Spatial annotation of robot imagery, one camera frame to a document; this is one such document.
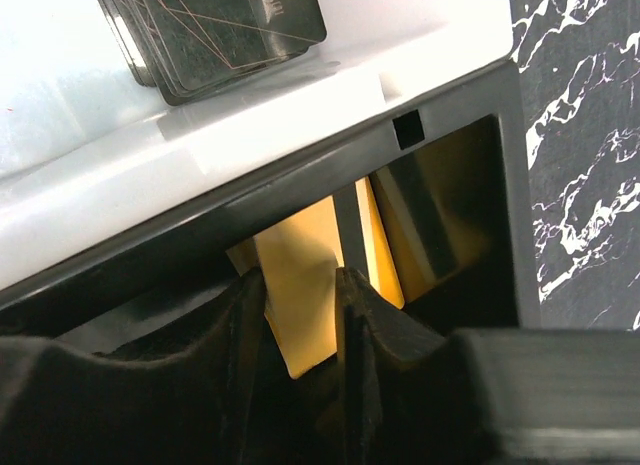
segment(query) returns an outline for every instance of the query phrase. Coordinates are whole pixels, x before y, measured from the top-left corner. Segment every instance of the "deck of cards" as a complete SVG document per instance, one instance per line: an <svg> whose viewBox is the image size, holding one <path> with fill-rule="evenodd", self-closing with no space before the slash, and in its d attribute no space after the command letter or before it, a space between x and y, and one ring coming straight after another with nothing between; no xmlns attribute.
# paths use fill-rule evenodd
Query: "deck of cards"
<svg viewBox="0 0 640 465"><path fill-rule="evenodd" d="M304 54L326 37L317 0L98 0L136 81L169 105Z"/></svg>

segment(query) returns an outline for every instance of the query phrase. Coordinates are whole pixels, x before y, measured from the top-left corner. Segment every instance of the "stack of black cards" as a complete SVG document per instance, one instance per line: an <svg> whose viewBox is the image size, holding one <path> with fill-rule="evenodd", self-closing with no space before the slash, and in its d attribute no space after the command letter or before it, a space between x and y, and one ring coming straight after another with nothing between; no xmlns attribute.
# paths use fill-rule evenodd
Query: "stack of black cards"
<svg viewBox="0 0 640 465"><path fill-rule="evenodd" d="M305 53L317 0L99 0L139 84L179 105Z"/></svg>

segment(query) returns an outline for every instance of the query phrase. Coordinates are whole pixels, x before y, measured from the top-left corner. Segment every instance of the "white surface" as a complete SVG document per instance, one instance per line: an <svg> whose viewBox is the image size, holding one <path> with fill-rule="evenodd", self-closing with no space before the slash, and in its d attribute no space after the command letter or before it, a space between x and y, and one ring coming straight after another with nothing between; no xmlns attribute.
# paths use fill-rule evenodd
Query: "white surface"
<svg viewBox="0 0 640 465"><path fill-rule="evenodd" d="M0 288L512 45L509 0L319 0L326 42L222 96L167 110L135 83L95 0L52 6L61 1L0 5L9 57L0 65ZM35 6L40 14L21 26L5 23L5 12L19 19L12 10ZM63 52L41 53L38 29Z"/></svg>

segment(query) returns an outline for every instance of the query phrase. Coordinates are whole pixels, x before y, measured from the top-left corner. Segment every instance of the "square hole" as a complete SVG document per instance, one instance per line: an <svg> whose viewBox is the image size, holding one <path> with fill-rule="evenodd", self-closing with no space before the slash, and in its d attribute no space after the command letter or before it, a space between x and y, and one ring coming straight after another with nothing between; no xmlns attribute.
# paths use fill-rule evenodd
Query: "square hole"
<svg viewBox="0 0 640 465"><path fill-rule="evenodd" d="M424 129L422 128L422 120L420 120L420 112L418 110L413 110L401 117L394 118L393 128L396 131L398 145L400 145L401 150L413 147L424 140Z"/></svg>

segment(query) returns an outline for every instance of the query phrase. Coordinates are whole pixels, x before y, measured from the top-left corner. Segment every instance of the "black marble surface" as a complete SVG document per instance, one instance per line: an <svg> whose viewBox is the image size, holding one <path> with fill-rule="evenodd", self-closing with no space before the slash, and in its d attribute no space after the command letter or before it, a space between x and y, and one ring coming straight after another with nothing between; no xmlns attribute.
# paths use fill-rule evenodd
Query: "black marble surface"
<svg viewBox="0 0 640 465"><path fill-rule="evenodd" d="M546 327L640 329L640 0L512 0Z"/></svg>

